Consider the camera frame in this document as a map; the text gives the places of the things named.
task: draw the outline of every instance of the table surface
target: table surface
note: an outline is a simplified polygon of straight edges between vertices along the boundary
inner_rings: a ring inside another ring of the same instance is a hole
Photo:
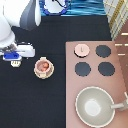
[[[79,58],[74,54],[77,44],[86,44],[90,48],[90,53],[85,58]],[[107,45],[111,48],[111,55],[102,58],[96,54],[96,47]],[[81,77],[75,73],[75,65],[78,62],[87,62],[91,67],[88,76]],[[103,76],[98,71],[98,65],[101,62],[110,62],[115,67],[115,73],[112,76]],[[119,58],[114,41],[75,41],[66,42],[66,128],[90,128],[84,124],[78,117],[75,108],[75,100],[78,93],[89,86],[97,86],[106,90],[114,100],[114,103],[120,103],[125,100],[126,91]],[[127,128],[128,111],[116,110],[112,122],[105,128]]]

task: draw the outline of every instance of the black mat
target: black mat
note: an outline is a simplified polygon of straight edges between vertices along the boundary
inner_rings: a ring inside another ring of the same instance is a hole
[[[115,73],[115,68],[110,62],[100,63],[98,70],[103,76],[112,76]]]
[[[99,45],[96,47],[96,54],[100,57],[106,58],[111,55],[111,49],[106,45]]]
[[[0,61],[0,128],[66,128],[66,41],[110,41],[107,16],[42,17],[38,28],[28,32],[13,27],[20,41],[30,42],[36,56],[20,68]],[[46,56],[54,74],[41,80],[35,62]]]
[[[75,65],[75,72],[78,76],[88,76],[91,68],[86,62],[79,62]]]

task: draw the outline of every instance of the cable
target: cable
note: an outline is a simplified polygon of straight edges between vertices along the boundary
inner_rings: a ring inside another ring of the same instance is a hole
[[[52,0],[52,1],[56,1],[61,7],[67,8],[67,7],[65,7],[66,4],[63,6],[58,0]]]

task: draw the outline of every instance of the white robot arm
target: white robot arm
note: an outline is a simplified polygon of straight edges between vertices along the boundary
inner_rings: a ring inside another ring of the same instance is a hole
[[[4,55],[4,60],[21,60],[22,57],[35,56],[32,45],[16,44],[11,27],[32,30],[39,26],[40,22],[39,0],[0,0],[0,55]]]

